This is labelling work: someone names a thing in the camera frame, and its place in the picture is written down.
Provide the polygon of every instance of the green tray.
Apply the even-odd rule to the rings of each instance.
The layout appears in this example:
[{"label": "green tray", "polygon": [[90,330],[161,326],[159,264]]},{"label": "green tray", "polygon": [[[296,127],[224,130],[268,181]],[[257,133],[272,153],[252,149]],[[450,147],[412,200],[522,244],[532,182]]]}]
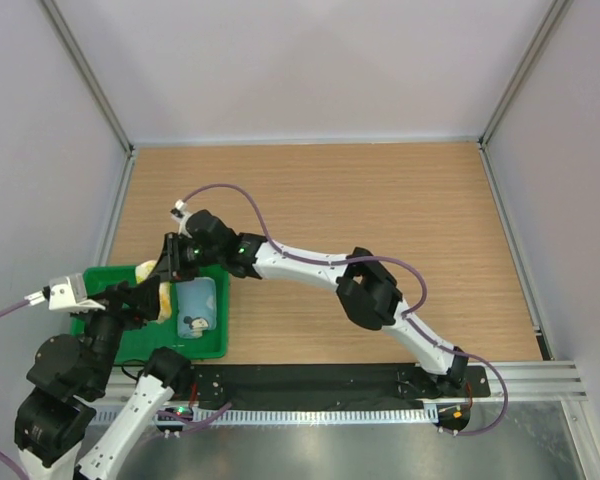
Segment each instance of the green tray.
[{"label": "green tray", "polygon": [[[157,324],[125,332],[120,342],[116,363],[128,360],[147,360],[154,349],[169,347],[191,360],[220,358],[227,353],[229,341],[229,274],[219,266],[200,269],[201,277],[211,277],[216,282],[217,323],[214,330],[204,332],[200,338],[180,338],[177,330],[178,299],[175,285],[171,285],[171,318]],[[94,267],[83,274],[87,294],[101,292],[108,285],[128,281],[136,285],[135,266]],[[75,318],[71,325],[71,334],[79,335],[84,331],[84,322]]]}]

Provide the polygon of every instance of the white panel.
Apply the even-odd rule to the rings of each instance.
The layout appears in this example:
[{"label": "white panel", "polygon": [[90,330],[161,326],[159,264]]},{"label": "white panel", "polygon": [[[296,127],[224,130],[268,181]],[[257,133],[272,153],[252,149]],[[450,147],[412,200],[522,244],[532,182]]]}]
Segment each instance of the white panel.
[{"label": "white panel", "polygon": [[[0,309],[92,264],[123,160],[37,2],[0,0]],[[11,458],[26,372],[66,328],[42,305],[0,319],[0,449]]]},{"label": "white panel", "polygon": [[490,150],[555,353],[600,423],[600,0],[574,2]]},{"label": "white panel", "polygon": [[482,133],[549,0],[61,0],[135,142]]}]

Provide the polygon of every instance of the wood surface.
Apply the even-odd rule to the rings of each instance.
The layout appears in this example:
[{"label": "wood surface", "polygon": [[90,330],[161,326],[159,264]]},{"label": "wood surface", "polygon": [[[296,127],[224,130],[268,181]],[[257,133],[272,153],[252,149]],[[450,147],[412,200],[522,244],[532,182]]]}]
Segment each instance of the wood surface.
[{"label": "wood surface", "polygon": [[[401,258],[425,276],[420,317],[465,351],[495,361],[540,353],[475,144],[366,144],[141,149],[110,262],[155,258],[176,224],[169,210],[208,183],[237,183],[273,237],[324,253],[355,246]],[[211,190],[189,202],[236,231],[260,233],[247,201]],[[411,275],[389,266],[409,303]],[[223,363],[414,361],[345,316],[333,293],[297,283],[232,279]]]}]

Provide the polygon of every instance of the robotic arm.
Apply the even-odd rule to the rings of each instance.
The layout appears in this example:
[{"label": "robotic arm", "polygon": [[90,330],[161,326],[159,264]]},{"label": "robotic arm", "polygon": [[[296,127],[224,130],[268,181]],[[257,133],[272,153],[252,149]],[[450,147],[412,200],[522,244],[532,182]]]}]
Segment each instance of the robotic arm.
[{"label": "robotic arm", "polygon": [[371,256],[368,250],[332,255],[272,244],[262,235],[236,234],[207,210],[190,213],[182,202],[171,213],[178,232],[165,235],[156,267],[140,285],[122,283],[87,296],[78,275],[53,281],[32,296],[35,303],[48,300],[52,311],[81,313],[85,320],[83,338],[49,339],[27,374],[35,388],[18,410],[15,440],[32,480],[116,478],[146,424],[166,401],[190,388],[190,361],[168,348],[155,350],[121,415],[74,466],[95,415],[80,399],[92,402],[104,396],[123,332],[158,316],[160,283],[192,280],[200,267],[219,264],[238,278],[283,278],[335,292],[352,322],[391,335],[416,355],[426,396],[457,396],[464,388],[467,358],[436,348],[461,351],[415,313],[409,314],[410,321],[404,318],[409,306],[396,279],[378,261],[355,261]]}]

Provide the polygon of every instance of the white wall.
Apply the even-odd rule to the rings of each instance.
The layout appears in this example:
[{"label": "white wall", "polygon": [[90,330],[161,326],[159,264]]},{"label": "white wall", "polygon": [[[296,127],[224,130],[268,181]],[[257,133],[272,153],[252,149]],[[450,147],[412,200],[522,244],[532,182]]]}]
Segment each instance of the white wall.
[{"label": "white wall", "polygon": [[600,423],[600,0],[574,2],[490,150],[555,353]]},{"label": "white wall", "polygon": [[59,0],[135,142],[477,138],[549,0]]},{"label": "white wall", "polygon": [[[37,2],[0,0],[0,309],[92,264],[123,160]],[[12,458],[25,374],[66,328],[43,306],[0,320],[0,448]]]}]

